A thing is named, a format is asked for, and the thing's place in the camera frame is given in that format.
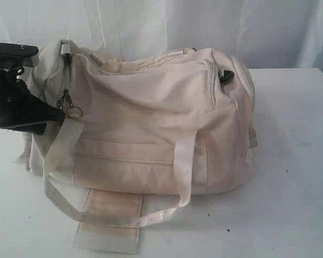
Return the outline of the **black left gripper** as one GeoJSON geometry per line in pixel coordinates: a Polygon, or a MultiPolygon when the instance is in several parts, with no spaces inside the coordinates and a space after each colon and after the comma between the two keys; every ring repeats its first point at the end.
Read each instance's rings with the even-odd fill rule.
{"type": "Polygon", "coordinates": [[[61,126],[65,113],[30,93],[13,72],[0,69],[0,129],[44,134],[48,123],[61,126]]]}

